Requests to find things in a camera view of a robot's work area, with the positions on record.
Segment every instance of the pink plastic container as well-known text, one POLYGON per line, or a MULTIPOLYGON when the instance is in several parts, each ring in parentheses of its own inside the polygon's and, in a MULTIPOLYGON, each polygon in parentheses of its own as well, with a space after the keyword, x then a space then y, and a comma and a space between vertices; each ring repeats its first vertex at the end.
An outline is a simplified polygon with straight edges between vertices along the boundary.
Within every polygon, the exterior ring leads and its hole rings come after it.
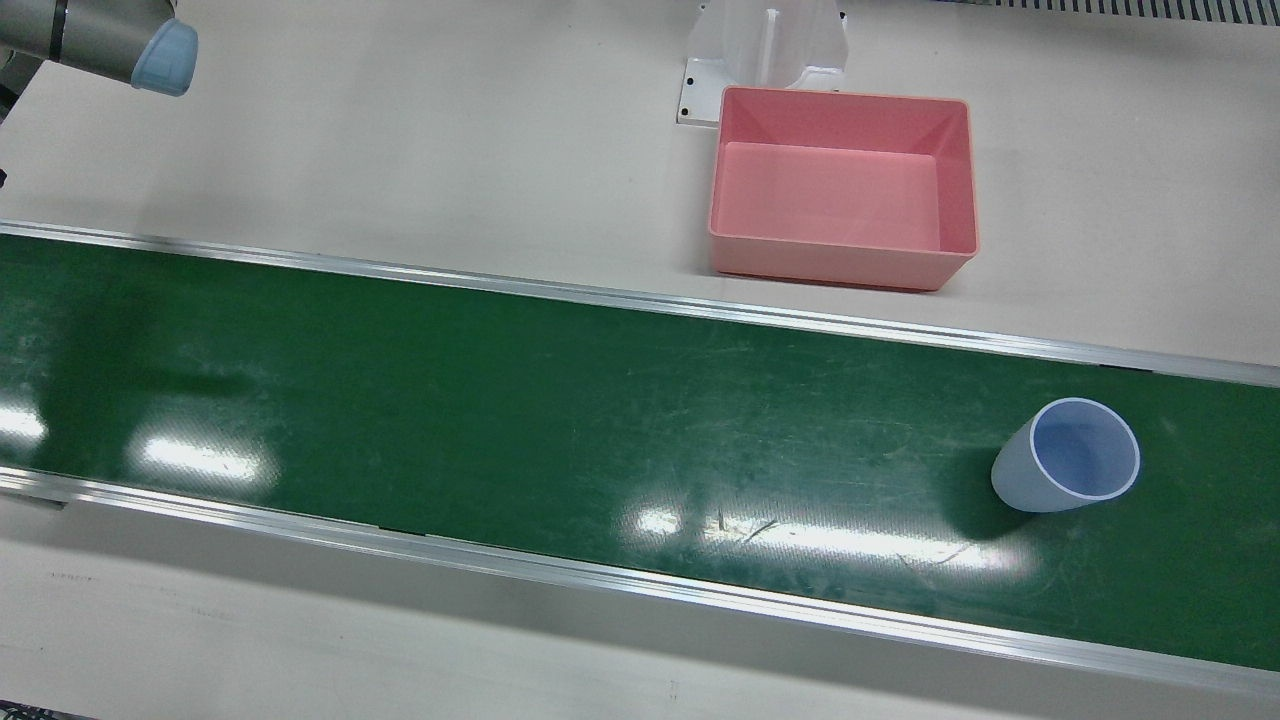
POLYGON ((709 228, 722 273, 938 290, 978 254, 969 108, 730 87, 709 228))

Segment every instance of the white bracket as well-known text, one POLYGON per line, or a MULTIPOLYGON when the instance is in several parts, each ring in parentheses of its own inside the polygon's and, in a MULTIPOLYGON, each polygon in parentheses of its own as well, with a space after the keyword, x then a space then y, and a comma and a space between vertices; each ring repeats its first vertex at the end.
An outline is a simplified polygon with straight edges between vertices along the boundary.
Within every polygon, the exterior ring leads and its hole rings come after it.
POLYGON ((849 19, 836 0, 708 0, 689 35, 676 122, 717 127, 731 85, 838 90, 849 19))

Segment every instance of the cup rim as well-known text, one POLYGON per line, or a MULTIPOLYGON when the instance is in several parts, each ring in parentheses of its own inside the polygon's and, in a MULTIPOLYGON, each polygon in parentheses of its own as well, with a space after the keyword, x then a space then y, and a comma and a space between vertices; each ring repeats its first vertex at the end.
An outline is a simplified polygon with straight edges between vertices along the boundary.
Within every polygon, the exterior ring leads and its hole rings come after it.
POLYGON ((1088 397, 1060 397, 1053 402, 1050 402, 1044 407, 1041 407, 1039 411, 1036 413, 1036 416, 1032 418, 1032 429, 1030 433, 1028 433, 1027 439, 1030 443, 1032 460, 1036 461, 1036 468, 1039 469, 1041 474, 1050 483, 1052 483, 1053 487, 1079 500, 1101 501, 1101 500, 1111 500, 1112 497, 1119 497, 1124 495, 1130 487, 1133 487, 1133 483, 1138 479, 1138 471, 1142 469, 1142 450, 1138 447, 1138 438, 1137 436, 1133 434, 1133 428, 1129 427, 1129 423, 1126 423, 1124 418, 1120 416, 1119 413, 1107 407, 1106 405, 1102 405, 1096 400, 1089 400, 1088 397), (1044 468, 1044 464, 1041 462, 1039 454, 1036 452, 1036 430, 1039 428, 1041 418, 1043 418, 1046 413, 1048 413, 1053 407, 1057 407, 1059 405, 1076 404, 1076 402, 1091 405, 1110 415, 1112 420, 1115 420, 1121 428, 1124 428, 1125 437, 1129 438, 1129 445, 1133 447, 1133 470, 1130 470, 1129 473, 1129 479, 1125 480, 1124 484, 1121 484, 1117 489, 1111 491, 1106 495, 1085 495, 1083 492, 1075 492, 1074 489, 1064 486, 1062 483, 1057 482, 1057 479, 1055 479, 1053 475, 1044 468))

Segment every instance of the cup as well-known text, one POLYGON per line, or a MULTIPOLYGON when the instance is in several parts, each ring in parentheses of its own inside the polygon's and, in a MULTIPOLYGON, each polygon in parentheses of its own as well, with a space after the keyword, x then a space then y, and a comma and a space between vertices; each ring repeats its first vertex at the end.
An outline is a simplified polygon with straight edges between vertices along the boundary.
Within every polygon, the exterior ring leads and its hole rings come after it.
POLYGON ((1009 506, 1056 512, 1124 495, 1142 457, 1114 410, 1083 397, 1055 400, 1005 443, 991 484, 1009 506))

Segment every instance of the white floor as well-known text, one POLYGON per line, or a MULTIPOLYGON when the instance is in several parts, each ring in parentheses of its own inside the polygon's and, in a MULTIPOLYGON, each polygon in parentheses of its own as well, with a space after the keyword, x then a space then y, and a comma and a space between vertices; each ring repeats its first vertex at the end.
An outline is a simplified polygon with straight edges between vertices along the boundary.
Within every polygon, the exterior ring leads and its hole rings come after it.
POLYGON ((983 249, 934 295, 710 272, 687 0, 189 0, 182 99, 40 72, 0 217, 1280 365, 1275 28, 842 6, 849 90, 972 106, 983 249))

